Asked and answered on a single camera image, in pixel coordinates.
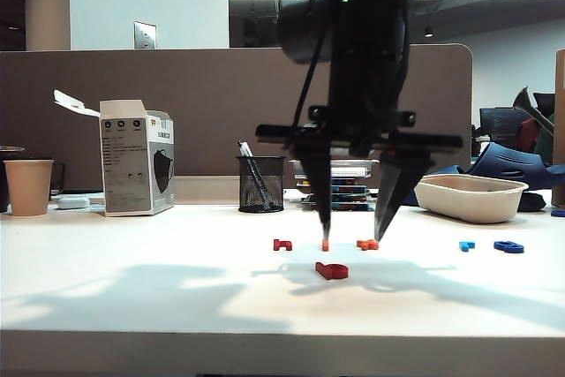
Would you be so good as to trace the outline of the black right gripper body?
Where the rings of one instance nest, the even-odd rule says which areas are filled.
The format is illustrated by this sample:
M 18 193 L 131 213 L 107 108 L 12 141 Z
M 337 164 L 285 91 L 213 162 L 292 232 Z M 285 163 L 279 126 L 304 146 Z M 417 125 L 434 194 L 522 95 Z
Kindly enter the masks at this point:
M 398 102 L 407 72 L 330 73 L 328 103 L 313 105 L 308 111 L 310 124 L 299 119 L 313 79 L 308 72 L 289 125 L 260 124 L 258 141 L 279 143 L 285 149 L 295 146 L 346 148 L 350 155 L 365 157 L 372 150 L 415 152 L 455 152 L 463 146 L 457 135 L 402 133 L 413 127 L 416 113 L 399 110 Z

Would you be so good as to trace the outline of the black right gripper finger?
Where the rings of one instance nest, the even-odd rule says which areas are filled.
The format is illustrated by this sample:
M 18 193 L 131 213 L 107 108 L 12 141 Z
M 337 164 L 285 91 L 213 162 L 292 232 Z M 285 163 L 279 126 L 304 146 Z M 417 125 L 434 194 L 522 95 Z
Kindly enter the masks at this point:
M 411 194 L 434 160 L 425 157 L 380 157 L 380 186 L 374 211 L 374 239 L 381 241 L 397 210 Z
M 301 162 L 311 193 L 315 195 L 323 231 L 323 240 L 329 240 L 331 227 L 331 168 L 329 146 L 295 146 L 294 156 Z

